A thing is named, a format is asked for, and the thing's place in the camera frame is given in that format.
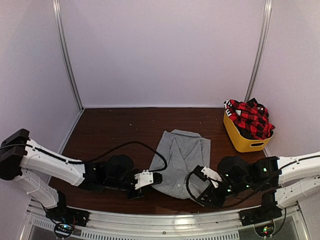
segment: pile of clothes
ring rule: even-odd
[[[224,102],[226,115],[233,121],[242,137],[250,140],[264,140],[273,135],[275,126],[269,122],[265,106],[255,98],[248,102],[229,99]]]

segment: gray cloth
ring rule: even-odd
[[[210,140],[194,132],[165,131],[156,150],[165,157],[168,167],[161,172],[163,182],[152,187],[178,199],[191,198],[186,188],[186,177],[197,165],[210,166]],[[149,169],[156,170],[163,166],[161,158],[154,155]],[[189,188],[197,197],[208,183],[193,175],[189,180]]]

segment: wooden surface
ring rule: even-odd
[[[75,127],[63,154],[86,160],[128,141],[142,141],[157,148],[164,131],[174,129],[199,133],[211,140],[210,167],[217,169],[221,158],[240,155],[249,163],[263,158],[262,151],[239,153],[223,124],[223,108],[112,108],[86,109]],[[138,169],[148,169],[153,153],[139,145],[129,145],[115,154],[130,156]],[[145,197],[128,200],[125,192],[107,190],[105,193],[78,189],[60,179],[52,178],[50,185],[61,190],[72,207],[124,214],[184,214],[216,211],[192,200],[181,200],[149,188]],[[243,192],[244,197],[251,190]],[[239,201],[229,198],[225,205]],[[261,193],[240,204],[245,208],[261,204]]]

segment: vertical metal post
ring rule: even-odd
[[[79,111],[82,111],[84,109],[84,107],[83,107],[81,99],[80,99],[79,91],[78,91],[77,84],[75,81],[75,76],[74,76],[74,73],[73,73],[72,67],[71,67],[71,62],[70,62],[70,57],[69,57],[67,42],[66,42],[66,36],[65,36],[64,26],[63,26],[63,22],[62,22],[60,0],[53,0],[53,12],[54,12],[54,18],[55,18],[57,29],[58,29],[58,35],[59,35],[60,46],[61,46],[61,50],[62,50],[63,61],[64,61],[65,69],[66,69],[66,72],[67,72],[67,75],[69,78],[71,90],[72,90],[72,93],[73,93],[73,96],[74,96],[74,99],[76,101],[76,104],[77,104]]]
[[[272,13],[272,0],[265,0],[259,44],[258,44],[256,56],[255,56],[251,79],[250,79],[249,86],[246,91],[246,95],[244,99],[245,102],[250,100],[251,94],[253,92],[253,89],[257,80],[260,64],[262,61],[262,55],[263,55],[263,52],[266,46],[267,37],[268,37],[271,13]]]

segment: laundry basket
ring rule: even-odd
[[[226,112],[224,112],[223,123],[225,126],[226,131],[231,139],[231,142],[234,148],[240,153],[247,153],[247,152],[255,152],[261,151],[264,147],[268,144],[270,139],[266,138],[264,140],[258,139],[246,139],[240,135],[237,127],[235,126],[234,122],[227,116]]]

